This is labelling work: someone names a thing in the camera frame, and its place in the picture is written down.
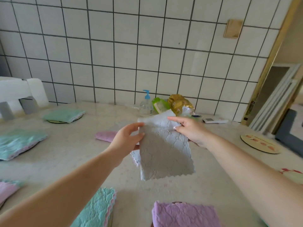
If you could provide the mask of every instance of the person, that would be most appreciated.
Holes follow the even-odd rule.
[[[299,185],[211,133],[202,123],[182,117],[168,119],[181,123],[176,131],[214,155],[269,226],[303,226],[303,190]],[[138,122],[123,127],[98,156],[2,214],[0,227],[69,227],[112,170],[139,148],[136,144],[144,134],[130,135],[143,125]]]

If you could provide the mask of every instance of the marble table surface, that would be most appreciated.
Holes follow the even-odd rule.
[[[0,161],[1,178],[22,180],[26,183],[25,187],[6,201],[0,213],[106,149],[109,143],[96,140],[96,132],[106,130],[123,120],[136,122],[138,118],[136,109],[125,106],[81,102],[61,107],[81,108],[86,110],[86,114],[71,124],[54,124],[41,119],[47,113],[47,110],[43,110],[0,124],[0,134],[15,128],[43,129],[49,134],[46,140],[30,151],[13,160]],[[246,126],[237,122],[206,126],[275,169],[303,171],[303,160],[286,148],[281,147],[280,154],[272,155],[246,145],[240,135],[255,133]],[[130,155],[112,171],[102,186],[117,190],[113,227],[149,227],[155,201],[214,205],[222,227],[264,226],[259,215],[210,152],[193,143],[190,148],[196,168],[193,175],[144,182],[140,180],[140,170]]]

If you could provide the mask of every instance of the hand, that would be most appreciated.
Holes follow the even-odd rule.
[[[201,122],[194,119],[175,116],[168,116],[167,119],[181,123],[182,126],[177,126],[176,131],[185,135],[198,146],[203,146],[205,136],[210,133]]]
[[[144,133],[139,133],[133,136],[131,136],[131,133],[137,131],[141,126],[144,126],[143,122],[136,122],[123,127],[118,131],[112,143],[107,148],[108,152],[114,153],[119,164],[131,151],[139,149],[139,145],[137,145],[137,143],[144,137]]]

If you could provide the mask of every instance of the tiled wall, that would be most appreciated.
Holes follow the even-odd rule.
[[[1,75],[51,102],[186,96],[240,121],[292,0],[0,0]],[[239,39],[223,37],[230,18]]]

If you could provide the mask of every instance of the forearm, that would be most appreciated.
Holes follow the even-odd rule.
[[[0,217],[0,227],[67,227],[115,167],[108,151],[39,191]]]
[[[203,142],[269,226],[302,226],[297,184],[215,134],[207,133]]]

